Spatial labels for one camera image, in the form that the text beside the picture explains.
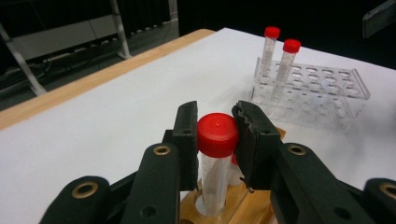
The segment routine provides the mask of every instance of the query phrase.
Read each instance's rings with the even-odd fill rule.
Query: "clear acrylic rack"
[[[271,94],[279,62],[272,61],[269,76],[259,78],[260,61],[250,102],[260,106],[270,119],[346,132],[370,99],[356,69],[295,63],[280,102],[274,103]]]

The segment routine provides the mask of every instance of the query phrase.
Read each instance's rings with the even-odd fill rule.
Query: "centrifuge tube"
[[[265,42],[262,51],[262,61],[260,65],[259,82],[266,82],[270,73],[271,62],[274,54],[276,40],[279,37],[280,29],[275,26],[267,26],[264,31]]]
[[[238,162],[236,161],[235,154],[233,154],[233,157],[231,158],[230,177],[228,179],[228,185],[239,185],[242,182],[241,177],[243,176],[244,175],[239,168]]]
[[[215,217],[224,210],[230,163],[237,142],[233,117],[212,113],[198,121],[197,146],[203,173],[201,195],[195,207],[206,217]]]
[[[276,85],[274,86],[271,94],[271,103],[276,105],[279,103],[280,98],[283,94],[286,81],[290,73],[290,69],[293,66],[294,58],[296,53],[299,51],[301,46],[300,41],[295,39],[287,39],[283,45],[282,59],[280,60],[279,68],[276,74]]]

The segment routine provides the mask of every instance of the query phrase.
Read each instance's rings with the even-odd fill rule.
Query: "table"
[[[199,118],[231,114],[248,99],[262,46],[260,36],[200,30],[0,112],[2,220],[37,223],[70,181],[99,175],[111,184],[136,171],[179,105],[196,100]],[[277,44],[274,57],[281,51]],[[372,177],[396,179],[396,72],[306,48],[295,62],[357,68],[372,98],[347,134],[274,122],[284,142],[312,148],[359,189]]]

